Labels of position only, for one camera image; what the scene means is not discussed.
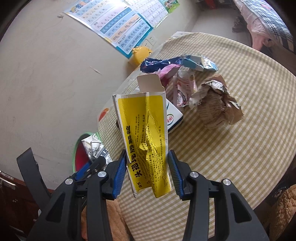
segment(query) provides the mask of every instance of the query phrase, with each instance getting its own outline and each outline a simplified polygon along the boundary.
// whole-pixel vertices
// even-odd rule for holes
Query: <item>silver bolt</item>
[[[231,181],[228,180],[228,179],[224,179],[223,180],[223,183],[226,185],[226,186],[229,186],[231,184]]]
[[[107,173],[104,171],[98,172],[98,177],[105,177],[106,175]]]
[[[68,178],[68,179],[65,181],[65,183],[66,183],[67,185],[70,185],[70,184],[73,183],[73,179]]]
[[[197,178],[198,177],[198,173],[197,172],[191,172],[190,173],[191,177]]]

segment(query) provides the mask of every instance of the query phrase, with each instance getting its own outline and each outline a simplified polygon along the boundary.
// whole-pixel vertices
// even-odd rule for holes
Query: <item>educational poster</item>
[[[167,16],[168,11],[159,0],[125,0],[138,11],[147,22],[156,28]]]
[[[180,4],[177,0],[159,0],[168,13],[172,13]]]
[[[119,0],[79,0],[65,11],[130,58],[152,30],[150,24]]]

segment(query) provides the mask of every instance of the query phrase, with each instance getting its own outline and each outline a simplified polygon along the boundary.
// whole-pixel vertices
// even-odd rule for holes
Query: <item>wall outlet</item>
[[[151,34],[147,37],[147,40],[148,40],[148,42],[150,44],[152,44],[152,46],[154,46],[156,44],[156,42],[157,42],[155,36],[154,35],[151,35]]]
[[[151,50],[153,48],[153,45],[147,39],[144,40],[144,42],[142,43],[142,46],[145,46]]]

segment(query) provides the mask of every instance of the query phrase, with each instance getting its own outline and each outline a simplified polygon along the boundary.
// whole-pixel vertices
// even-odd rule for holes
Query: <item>round table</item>
[[[179,160],[207,179],[230,179],[252,208],[259,205],[289,167],[296,144],[296,78],[268,56],[219,36],[193,33],[167,41],[151,57],[168,59],[202,54],[214,61],[230,94],[242,106],[244,119],[233,126],[208,130],[194,110],[185,108],[183,123],[168,136],[169,149]],[[137,86],[137,69],[117,94]],[[199,72],[205,79],[209,72]],[[124,143],[109,106],[98,131],[113,160]],[[135,199],[127,176],[118,197],[124,219],[136,241],[182,240],[189,202],[172,192],[156,199],[151,188]],[[214,206],[210,200],[209,236],[214,234]]]

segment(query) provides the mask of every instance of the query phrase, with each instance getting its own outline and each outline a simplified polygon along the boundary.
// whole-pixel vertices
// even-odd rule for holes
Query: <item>wall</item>
[[[71,2],[32,0],[0,42],[0,170],[21,179],[16,158],[31,147],[48,188],[72,174],[77,138],[96,131],[97,115],[132,72],[94,32],[57,17]],[[190,30],[197,16],[191,0],[180,0],[153,31],[156,44]]]

